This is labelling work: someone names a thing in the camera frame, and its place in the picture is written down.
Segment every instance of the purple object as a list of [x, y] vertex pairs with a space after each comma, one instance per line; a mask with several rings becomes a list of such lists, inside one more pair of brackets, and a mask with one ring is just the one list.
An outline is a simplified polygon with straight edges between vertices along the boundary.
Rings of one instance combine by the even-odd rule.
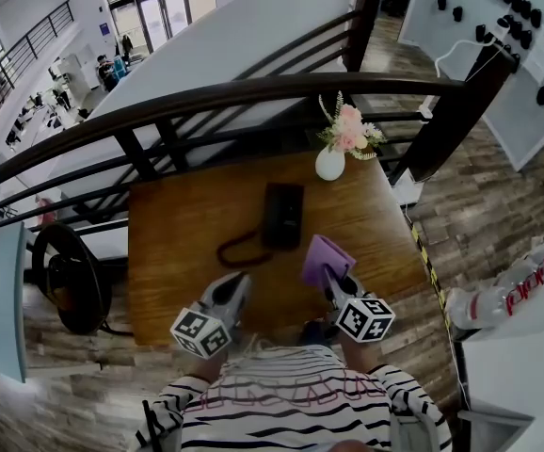
[[327, 283], [323, 265], [329, 265], [335, 274], [342, 278], [356, 264], [356, 260], [339, 248], [327, 237], [315, 234], [310, 243], [306, 261], [301, 271], [301, 279], [309, 286], [324, 291]]

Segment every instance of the wooden table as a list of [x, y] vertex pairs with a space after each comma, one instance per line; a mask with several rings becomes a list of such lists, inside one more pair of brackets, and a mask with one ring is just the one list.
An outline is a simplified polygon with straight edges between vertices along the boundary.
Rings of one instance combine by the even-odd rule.
[[[276, 252], [249, 270], [247, 331], [269, 334], [323, 316], [328, 303], [301, 280], [313, 234], [351, 254], [355, 273], [382, 298], [426, 281], [423, 261], [378, 161], [346, 159], [345, 172], [328, 183], [316, 176], [315, 153], [282, 155], [172, 176], [134, 186], [130, 195], [129, 306], [139, 345], [171, 342], [169, 327], [184, 306], [213, 280], [232, 272], [217, 247], [256, 228], [267, 183], [305, 187], [301, 246]], [[228, 253], [262, 253], [259, 238]]]

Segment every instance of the wood plank flooring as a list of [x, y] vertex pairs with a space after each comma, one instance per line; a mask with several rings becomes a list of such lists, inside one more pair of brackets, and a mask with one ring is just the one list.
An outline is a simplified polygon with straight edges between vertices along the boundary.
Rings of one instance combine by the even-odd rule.
[[[432, 76], [429, 60], [395, 42], [401, 21], [380, 18], [364, 70]], [[376, 96], [371, 104], [415, 109], [419, 97]], [[384, 126], [389, 133], [407, 126]], [[425, 185], [409, 210], [443, 284], [483, 278], [506, 266], [544, 231], [544, 151], [517, 174], [489, 130], [478, 124]], [[116, 289], [110, 324], [129, 330], [124, 284]], [[402, 366], [440, 407], [457, 406], [455, 372], [438, 304], [430, 288], [394, 297], [398, 319], [376, 348], [380, 363]], [[118, 451], [142, 419], [140, 401], [153, 398], [192, 362], [175, 346], [137, 347], [132, 338], [73, 336], [39, 292], [27, 287], [24, 327], [30, 362], [99, 360], [102, 372], [65, 379], [32, 379], [21, 385], [0, 376], [0, 451]], [[280, 333], [291, 343], [298, 329]]]

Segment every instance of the person in black clothing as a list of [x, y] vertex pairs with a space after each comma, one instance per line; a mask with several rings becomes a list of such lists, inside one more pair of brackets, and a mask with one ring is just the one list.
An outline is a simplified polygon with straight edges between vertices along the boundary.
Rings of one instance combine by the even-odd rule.
[[105, 56], [98, 56], [99, 75], [104, 82], [104, 88], [110, 92], [118, 84], [118, 79], [113, 74], [113, 62], [107, 60]]

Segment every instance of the wooden handrail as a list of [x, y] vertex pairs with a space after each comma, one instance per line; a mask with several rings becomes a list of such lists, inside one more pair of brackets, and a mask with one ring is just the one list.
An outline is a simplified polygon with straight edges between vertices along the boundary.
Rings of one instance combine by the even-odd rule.
[[138, 129], [160, 119], [233, 107], [235, 105], [316, 96], [342, 90], [355, 94], [457, 95], [462, 82], [428, 81], [386, 73], [306, 73], [262, 77], [185, 90], [129, 105], [85, 121], [49, 137], [0, 166], [0, 184], [49, 159], [120, 132]]

